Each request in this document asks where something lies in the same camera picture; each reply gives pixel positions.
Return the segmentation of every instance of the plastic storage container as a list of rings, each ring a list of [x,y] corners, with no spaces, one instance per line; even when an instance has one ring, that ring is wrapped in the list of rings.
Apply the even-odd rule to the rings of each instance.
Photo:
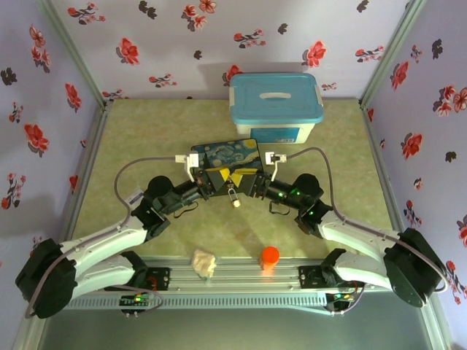
[[[237,74],[229,101],[240,137],[260,144],[303,144],[324,118],[320,89],[311,74]]]

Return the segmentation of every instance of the white connector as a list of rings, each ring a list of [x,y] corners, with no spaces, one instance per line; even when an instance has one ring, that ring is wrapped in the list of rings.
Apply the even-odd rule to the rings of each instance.
[[[274,181],[277,175],[277,164],[286,163],[287,155],[276,155],[274,152],[266,152],[265,159],[266,159],[267,166],[274,165],[274,173],[272,173],[272,178],[271,178],[271,181]]]
[[[193,175],[191,174],[191,168],[199,167],[199,154],[197,152],[190,152],[187,155],[176,155],[175,163],[184,163],[185,164],[185,173],[188,174],[191,182],[195,182]]]

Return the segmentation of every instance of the box handle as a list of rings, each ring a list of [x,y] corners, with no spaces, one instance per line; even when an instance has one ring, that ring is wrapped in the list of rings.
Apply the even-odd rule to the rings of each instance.
[[[289,93],[260,93],[261,98],[291,98]]]

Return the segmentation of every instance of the table surface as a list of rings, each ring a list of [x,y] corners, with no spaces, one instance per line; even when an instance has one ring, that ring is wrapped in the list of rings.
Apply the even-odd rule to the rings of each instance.
[[[291,155],[310,146],[321,147],[331,162],[336,205],[348,217],[390,228],[382,189],[357,100],[325,101],[325,118],[305,144],[260,145],[261,157],[271,150]],[[73,238],[81,238],[124,218],[126,210],[113,192],[115,174],[142,157],[186,154],[195,144],[237,139],[228,101],[117,100],[108,116]],[[279,165],[277,178],[292,183],[302,173],[314,174],[329,203],[325,163],[308,152]],[[137,187],[145,190],[157,175],[177,185],[188,177],[183,164],[143,162],[128,168],[119,181],[125,198]],[[295,213],[273,215],[269,202],[240,195],[233,209],[228,197],[211,198],[179,219],[157,238],[132,250],[141,256],[190,257],[202,248],[224,257],[257,257],[265,246],[275,246],[281,257],[324,258],[340,244],[304,234],[293,221]]]

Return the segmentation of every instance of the gray floor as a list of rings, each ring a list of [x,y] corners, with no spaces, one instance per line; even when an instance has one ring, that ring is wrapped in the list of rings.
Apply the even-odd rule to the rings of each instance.
[[[55,350],[428,350],[420,310],[390,292],[366,293],[344,317],[303,311],[155,310],[138,319],[119,311],[62,311],[40,349]]]

